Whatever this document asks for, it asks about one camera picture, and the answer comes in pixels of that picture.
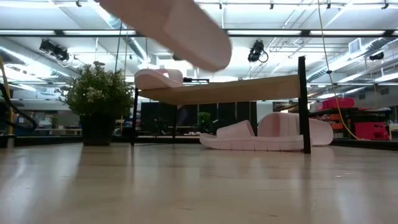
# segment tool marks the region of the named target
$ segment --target fluorescent light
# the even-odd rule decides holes
[[[136,35],[135,30],[65,30],[65,35]]]
[[[384,30],[324,30],[324,35],[383,35]],[[310,35],[322,35],[322,31],[313,30]]]
[[[0,35],[55,35],[53,30],[0,30]]]
[[[324,95],[320,95],[317,98],[319,98],[319,99],[327,99],[327,98],[331,98],[331,97],[334,97],[334,96],[335,96],[334,93],[327,93],[327,94],[324,94]]]
[[[300,35],[300,30],[229,30],[230,35]]]
[[[93,7],[97,6],[97,2],[80,2],[82,7]],[[16,1],[0,1],[0,7],[16,7],[16,8],[31,8],[31,9],[53,9],[59,7],[77,7],[76,3],[64,2],[64,3],[50,3],[50,2],[23,2],[18,3]]]
[[[170,52],[157,52],[154,55],[158,56],[171,56],[172,54]]]
[[[354,79],[356,79],[356,78],[358,78],[358,77],[360,77],[360,76],[361,76],[361,75],[359,75],[359,74],[350,75],[350,76],[348,76],[348,77],[346,77],[346,78],[344,78],[344,79],[338,81],[338,83],[343,83],[343,82],[352,81],[352,80],[354,80]]]
[[[398,83],[378,83],[379,86],[397,86]]]
[[[345,92],[345,94],[355,93],[355,92],[357,92],[357,91],[359,91],[359,90],[363,90],[364,88],[365,88],[365,87],[355,88],[355,89],[353,89],[353,90],[350,90],[350,91]]]
[[[150,68],[150,69],[160,69],[158,65],[153,65],[151,63],[142,63],[137,66],[139,69],[145,69],[145,68]]]
[[[370,86],[374,85],[373,83],[337,83],[337,85],[345,85],[345,86]]]
[[[393,80],[398,78],[398,73],[393,73],[393,74],[389,74],[389,75],[384,75],[380,78],[375,79],[375,82],[384,82],[384,81],[388,81],[388,80]]]
[[[331,85],[331,83],[307,83],[307,85]]]
[[[37,91],[35,88],[28,86],[28,85],[24,85],[24,84],[18,84],[18,85],[13,85],[13,84],[9,84],[10,86],[16,87],[16,88],[21,88],[23,90],[29,90],[29,91]]]

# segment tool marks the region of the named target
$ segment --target yellow cable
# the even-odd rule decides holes
[[[6,71],[4,69],[4,64],[2,62],[2,57],[0,57],[0,69],[1,69],[1,73],[2,73],[2,79],[4,80],[4,86],[6,87],[6,92],[8,97],[10,98],[10,88],[8,86],[8,81],[7,81],[7,76],[6,76]],[[12,108],[10,106],[8,106],[9,108],[9,121],[13,122],[14,121],[14,113],[12,112]],[[8,126],[8,134],[13,134],[13,128],[12,126]]]
[[[328,55],[327,55],[327,53],[326,53],[325,36],[323,35],[323,24],[322,24],[321,2],[320,2],[320,0],[318,0],[318,15],[319,15],[319,21],[320,21],[320,25],[321,25],[322,42],[323,42],[323,51],[324,51],[324,53],[325,53],[326,65],[327,65],[327,67],[328,67],[328,71],[330,71],[330,69],[329,69]],[[360,140],[360,138],[356,137],[355,134],[353,134],[353,133],[351,132],[351,130],[349,130],[349,128],[347,127],[347,125],[344,123],[343,115],[341,115],[340,105],[338,104],[338,97],[337,97],[337,94],[336,94],[335,86],[334,86],[333,80],[332,80],[332,78],[331,78],[331,73],[329,73],[329,78],[330,78],[331,87],[332,87],[332,89],[333,89],[333,93],[335,94],[335,99],[336,99],[338,114],[340,115],[340,120],[341,120],[341,122],[343,123],[343,126],[344,126],[344,128],[347,130],[347,132],[349,132],[350,135],[352,135],[352,137],[354,137],[355,139]]]

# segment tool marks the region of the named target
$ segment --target cable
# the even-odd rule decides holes
[[[264,54],[267,56],[267,60],[262,61],[262,60],[259,59],[259,62],[261,62],[261,63],[266,63],[266,62],[268,62],[268,60],[269,60],[269,56],[268,56],[268,54],[267,54],[267,52],[266,52],[265,50],[263,50],[263,52],[264,52]]]
[[[343,126],[344,126],[344,128],[347,130],[347,132],[348,132],[350,135],[352,135],[352,137],[354,137],[355,139],[361,140],[360,138],[356,137],[355,134],[353,134],[353,133],[351,132],[351,130],[349,130],[349,128],[347,127],[347,125],[344,123],[343,115],[341,114],[341,109],[340,109],[340,105],[338,104],[338,97],[337,97],[337,94],[336,94],[335,86],[334,86],[334,84],[333,84],[333,79],[331,78],[331,73],[332,73],[332,71],[331,71],[330,68],[329,68],[328,54],[327,54],[327,52],[326,52],[325,36],[323,35],[323,24],[322,24],[322,15],[321,15],[321,2],[320,2],[320,0],[317,0],[317,1],[318,1],[318,15],[319,15],[319,21],[320,21],[321,33],[322,33],[323,51],[324,51],[324,53],[325,53],[326,66],[327,66],[327,68],[328,68],[327,74],[329,74],[331,87],[332,87],[333,93],[335,94],[335,99],[336,99],[338,114],[340,115],[341,123],[343,123]]]
[[[122,28],[123,28],[123,21],[120,19],[120,29],[119,29],[119,40],[118,40],[118,51],[116,52],[116,62],[114,64],[114,71],[116,72],[116,69],[118,68],[118,59],[119,59],[119,48],[120,48],[120,39],[121,39],[121,34],[122,34]]]
[[[2,97],[6,101],[6,104],[10,107],[9,108],[9,113],[10,113],[9,121],[8,120],[0,120],[0,121],[6,123],[7,125],[9,125],[9,126],[11,126],[13,128],[22,129],[22,130],[25,130],[25,131],[34,131],[37,128],[36,121],[33,118],[31,118],[30,116],[27,116],[24,112],[22,112],[16,106],[14,106],[12,104],[11,100],[10,100],[6,71],[4,70],[4,64],[2,62],[2,58],[1,57],[0,57],[0,69],[1,69],[1,72],[2,72],[3,80],[4,80],[4,85],[2,83],[0,83],[0,90],[1,90],[1,93],[2,93]],[[13,120],[12,109],[14,109],[14,111],[19,113],[21,116],[23,116],[26,120],[30,121],[32,123],[32,127],[31,128],[27,128],[27,127],[23,127],[21,125],[13,123],[12,122],[12,120]]]

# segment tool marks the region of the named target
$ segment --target black hose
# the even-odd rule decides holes
[[[12,109],[14,109],[15,112],[19,113],[21,116],[26,118],[26,120],[30,121],[32,123],[32,127],[31,128],[23,127],[21,125],[18,125],[18,124],[15,124],[15,123],[12,123],[12,122],[6,121],[6,120],[5,121],[3,120],[1,122],[4,122],[7,125],[10,125],[13,128],[21,129],[21,130],[24,130],[24,131],[34,131],[37,128],[36,121],[33,118],[31,118],[30,116],[27,116],[24,112],[22,112],[20,109],[18,109],[18,107],[16,107],[15,105],[12,104],[10,98],[8,97],[8,94],[7,94],[7,91],[6,91],[6,87],[2,83],[0,83],[0,90],[1,90],[1,93],[2,93],[2,97],[6,101],[6,104],[8,106],[10,106]]]

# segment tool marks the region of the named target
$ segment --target window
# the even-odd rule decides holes
[[[380,92],[381,95],[387,95],[387,94],[389,94],[389,93],[390,93],[390,90],[389,90],[388,88],[384,88],[384,89],[382,89],[381,92]]]

